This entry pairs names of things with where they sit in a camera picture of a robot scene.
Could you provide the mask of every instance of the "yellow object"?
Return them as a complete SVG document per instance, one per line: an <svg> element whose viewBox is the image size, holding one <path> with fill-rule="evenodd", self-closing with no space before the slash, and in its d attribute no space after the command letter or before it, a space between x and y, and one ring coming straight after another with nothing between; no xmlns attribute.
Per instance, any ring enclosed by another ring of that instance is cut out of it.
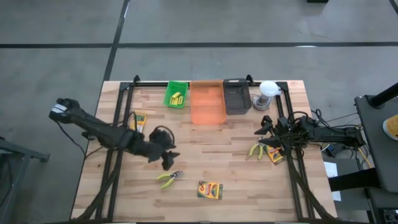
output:
<svg viewBox="0 0 398 224"><path fill-rule="evenodd" d="M285 157L282 156L282 155L279 153L279 149L280 149L280 148L276 148L276 149L275 149L275 148L270 147L270 146L264 146L264 150L267 152L269 158L271 159L271 161L272 161L275 165L278 164L278 163L280 163L280 162L282 162L282 161L285 159Z"/></svg>
<svg viewBox="0 0 398 224"><path fill-rule="evenodd" d="M362 154L362 156L363 156L363 158L366 160L366 162L368 163L369 168L373 168L372 165L371 165L371 163L368 161L368 158L366 158L366 156L363 154L361 148L358 148L358 150L359 150L359 152Z"/></svg>
<svg viewBox="0 0 398 224"><path fill-rule="evenodd" d="M181 105L181 104L182 104L183 99L184 99L183 96L180 96L180 97L178 98L178 105Z"/></svg>
<svg viewBox="0 0 398 224"><path fill-rule="evenodd" d="M147 122L147 115L143 113L136 113L136 119L137 119L137 131L142 133L144 130L144 125ZM136 126L134 125L134 118L130 122L130 129L135 130Z"/></svg>
<svg viewBox="0 0 398 224"><path fill-rule="evenodd" d="M177 177L180 177L183 173L184 172L179 170L179 171L176 171L176 172L174 172L172 174L160 174L158 177L156 177L157 180L160 180L161 178L165 178L165 177L170 178L165 184L160 186L160 189L164 189L164 188L170 186L170 184L172 182L174 182L174 179L176 179Z"/></svg>
<svg viewBox="0 0 398 224"><path fill-rule="evenodd" d="M398 141L398 114L383 122L383 130L390 138Z"/></svg>
<svg viewBox="0 0 398 224"><path fill-rule="evenodd" d="M214 182L199 181L198 197L221 200L223 198L223 185Z"/></svg>
<svg viewBox="0 0 398 224"><path fill-rule="evenodd" d="M174 93L174 95L172 95L172 98L177 98L177 97L179 97L180 95L181 95L180 92L176 92L176 93Z"/></svg>
<svg viewBox="0 0 398 224"><path fill-rule="evenodd" d="M246 160L248 160L249 157L250 157L251 155L253 155L253 152L254 152L254 150L255 150L256 148L259 149L259 157L258 157L258 160L260 160L260 159L262 158L262 153L263 153L262 147L263 147L263 146L264 146L263 144L259 144L258 142L255 143L255 145L253 145L253 147L250 149L249 155L247 156Z"/></svg>

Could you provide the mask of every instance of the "yellow-handled pliers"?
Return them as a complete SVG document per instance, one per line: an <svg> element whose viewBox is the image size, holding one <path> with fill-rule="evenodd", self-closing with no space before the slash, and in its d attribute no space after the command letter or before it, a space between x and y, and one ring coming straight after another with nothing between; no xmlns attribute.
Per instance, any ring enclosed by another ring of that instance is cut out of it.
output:
<svg viewBox="0 0 398 224"><path fill-rule="evenodd" d="M250 149L249 154L248 154L246 160L249 159L249 156L253 155L253 152L254 152L254 150L255 150L256 148L259 149L259 157L258 157L258 160L260 160L260 159L262 158L262 154L263 154L263 147L264 147L264 144L259 143L259 142L255 143L255 144L253 145L253 147Z"/></svg>
<svg viewBox="0 0 398 224"><path fill-rule="evenodd" d="M176 179L177 177L180 177L183 173L184 172L179 170L172 174L160 174L158 177L156 177L157 180L160 180L161 178L164 178L164 177L170 178L170 180L168 180L164 185L160 186L160 189L164 189L164 188L168 187L174 181L174 179Z"/></svg>

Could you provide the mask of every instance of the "metal stand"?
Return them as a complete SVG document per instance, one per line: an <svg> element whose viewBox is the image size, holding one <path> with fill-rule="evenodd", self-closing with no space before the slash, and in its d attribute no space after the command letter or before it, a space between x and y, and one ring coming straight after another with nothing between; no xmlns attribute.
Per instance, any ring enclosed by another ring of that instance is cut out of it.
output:
<svg viewBox="0 0 398 224"><path fill-rule="evenodd" d="M10 165L11 170L9 172L15 172L16 175L13 174L14 178L10 183L10 189L5 196L6 198L4 204L1 206L0 224L3 224L9 223L8 221L11 210L14 207L16 196L21 187L22 180L24 179L30 158L39 159L40 162L47 162L49 160L50 154L42 154L40 152L10 143L4 138L0 138L0 155L7 156L7 159L13 157L13 159L16 160L16 164L19 164L18 167L11 167Z"/></svg>

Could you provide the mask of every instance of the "yellow crayon box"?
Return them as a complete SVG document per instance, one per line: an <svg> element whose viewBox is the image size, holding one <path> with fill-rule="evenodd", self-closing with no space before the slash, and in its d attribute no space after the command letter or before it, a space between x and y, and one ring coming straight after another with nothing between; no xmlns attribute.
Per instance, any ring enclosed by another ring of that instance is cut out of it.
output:
<svg viewBox="0 0 398 224"><path fill-rule="evenodd" d="M267 152L269 158L275 165L282 162L285 159L285 157L279 153L279 149L280 149L279 147L275 149L270 146L264 146L264 150Z"/></svg>
<svg viewBox="0 0 398 224"><path fill-rule="evenodd" d="M144 125L147 121L147 115L146 114L141 114L141 113L136 113L136 118L137 118L137 131L142 133L144 130ZM130 129L135 130L136 125L134 122L134 118L132 118L132 121L130 122Z"/></svg>
<svg viewBox="0 0 398 224"><path fill-rule="evenodd" d="M198 197L221 200L223 198L223 185L214 182L199 181Z"/></svg>

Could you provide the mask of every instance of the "wooden table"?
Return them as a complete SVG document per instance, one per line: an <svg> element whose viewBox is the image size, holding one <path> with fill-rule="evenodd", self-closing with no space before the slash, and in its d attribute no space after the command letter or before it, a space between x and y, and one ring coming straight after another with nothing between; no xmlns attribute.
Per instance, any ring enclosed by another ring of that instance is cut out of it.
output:
<svg viewBox="0 0 398 224"><path fill-rule="evenodd" d="M288 84L294 111L311 114L303 81L288 81ZM246 160L247 153L259 138L253 133L261 127L262 117L268 114L274 121L278 118L275 100L267 111L251 108L245 115L228 116L221 125L196 126L190 120L189 96L184 109L168 108L163 104L165 89L135 87L132 109L147 114L144 127L147 137L158 125L167 126L174 132L177 148L173 151L181 155L175 158L170 171L183 170L185 174L169 188L160 190L161 182L155 178L165 172L161 160L148 163L144 157L125 152L114 221L295 221L286 161L275 166L266 154L261 161L257 156ZM96 113L99 119L113 121L118 90L119 82L104 82ZM258 87L250 87L250 93L252 96L259 94ZM284 97L282 103L287 114ZM91 142L88 152L98 147L98 142ZM85 161L72 218L79 216L98 193L105 157L106 150L103 149ZM304 162L311 191L326 210L336 216L319 147L307 147ZM222 183L223 199L198 198L199 180ZM307 216L303 194L300 199ZM107 211L108 198L103 216Z"/></svg>

